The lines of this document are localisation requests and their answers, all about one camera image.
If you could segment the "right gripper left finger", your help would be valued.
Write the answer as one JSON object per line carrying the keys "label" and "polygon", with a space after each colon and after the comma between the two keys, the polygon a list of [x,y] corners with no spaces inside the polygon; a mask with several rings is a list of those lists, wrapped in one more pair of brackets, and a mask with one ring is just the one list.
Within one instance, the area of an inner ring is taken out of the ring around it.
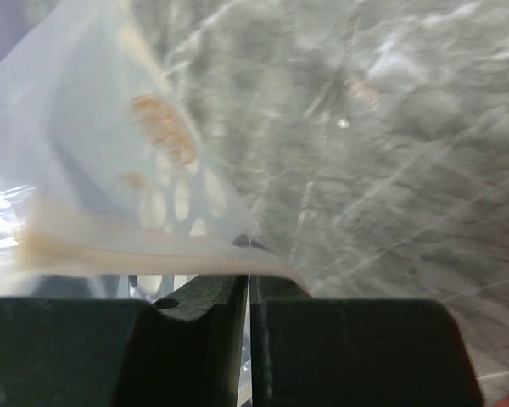
{"label": "right gripper left finger", "polygon": [[244,277],[150,303],[0,298],[0,406],[233,406]]}

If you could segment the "clear zip top bag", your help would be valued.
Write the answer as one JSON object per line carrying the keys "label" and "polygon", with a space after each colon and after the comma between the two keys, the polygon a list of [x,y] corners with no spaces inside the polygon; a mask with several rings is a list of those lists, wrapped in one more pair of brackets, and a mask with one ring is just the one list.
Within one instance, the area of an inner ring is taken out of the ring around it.
{"label": "clear zip top bag", "polygon": [[25,1],[0,293],[31,191],[254,231],[318,296],[430,298],[509,394],[509,1]]}

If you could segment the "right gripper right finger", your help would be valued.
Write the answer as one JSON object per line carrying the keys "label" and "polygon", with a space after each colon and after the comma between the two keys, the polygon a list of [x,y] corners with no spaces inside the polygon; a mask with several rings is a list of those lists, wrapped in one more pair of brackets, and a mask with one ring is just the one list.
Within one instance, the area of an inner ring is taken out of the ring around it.
{"label": "right gripper right finger", "polygon": [[439,302],[310,297],[249,282],[256,406],[480,406],[460,329]]}

